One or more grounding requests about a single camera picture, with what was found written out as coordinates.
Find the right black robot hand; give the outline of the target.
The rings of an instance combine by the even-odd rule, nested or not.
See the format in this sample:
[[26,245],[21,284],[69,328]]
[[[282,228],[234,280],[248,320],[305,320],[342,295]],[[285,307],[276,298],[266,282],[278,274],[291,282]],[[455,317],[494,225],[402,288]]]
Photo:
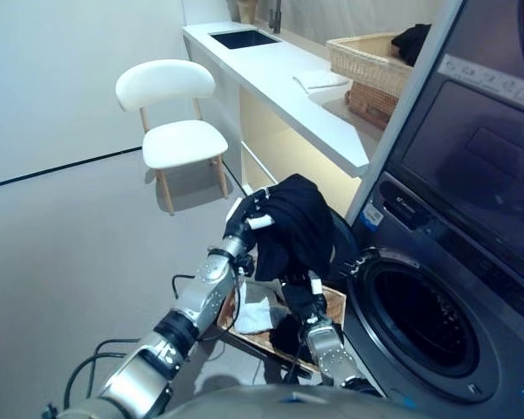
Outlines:
[[281,279],[281,290],[291,314],[301,324],[313,324],[327,317],[328,303],[321,280],[310,271],[286,275]]

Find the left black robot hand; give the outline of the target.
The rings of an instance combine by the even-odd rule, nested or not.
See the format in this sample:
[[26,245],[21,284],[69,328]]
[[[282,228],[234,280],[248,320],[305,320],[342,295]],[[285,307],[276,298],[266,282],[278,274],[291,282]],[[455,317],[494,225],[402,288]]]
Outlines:
[[250,251],[256,244],[255,230],[269,227],[275,220],[266,214],[262,205],[270,198],[270,188],[262,188],[252,194],[238,198],[231,206],[226,218],[223,239],[235,237]]

